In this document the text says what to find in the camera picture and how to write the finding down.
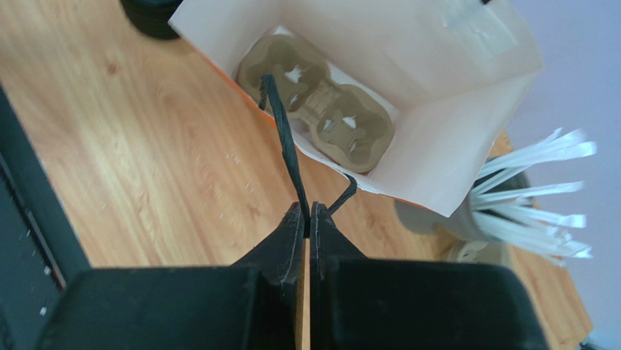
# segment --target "background wall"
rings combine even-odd
[[[593,246],[592,260],[569,260],[595,325],[591,338],[621,349],[621,1],[512,0],[530,25],[546,69],[507,127],[523,147],[555,128],[582,128],[598,154],[529,171],[533,185],[585,180],[572,194],[538,198],[545,209],[587,215],[572,232]]]

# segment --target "wood grain table top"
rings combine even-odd
[[[116,0],[0,2],[0,82],[95,267],[226,265],[280,222],[295,191],[273,126],[183,40],[138,34]],[[492,154],[510,152],[503,134]],[[300,154],[310,201],[348,182]],[[370,257],[438,260],[447,235],[406,230],[391,198],[335,215]],[[567,270],[514,268],[554,349],[592,330]]]

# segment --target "takeout bag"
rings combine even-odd
[[[285,30],[310,42],[338,71],[333,78],[377,94],[395,134],[367,174],[332,162],[294,128],[300,151],[363,190],[444,216],[465,198],[543,67],[507,0],[185,0],[170,24],[231,84],[262,36]]]

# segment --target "light purple wall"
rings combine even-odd
[[[542,51],[546,69],[507,127],[516,147],[555,128],[585,130],[598,154],[532,168],[533,185],[585,180],[578,193],[538,198],[565,214],[584,213],[572,232],[592,260],[568,266],[589,312],[596,343],[621,349],[621,1],[513,0]]]

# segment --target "black round container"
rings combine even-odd
[[[120,0],[130,22],[142,33],[156,39],[176,39],[168,25],[183,0]]]

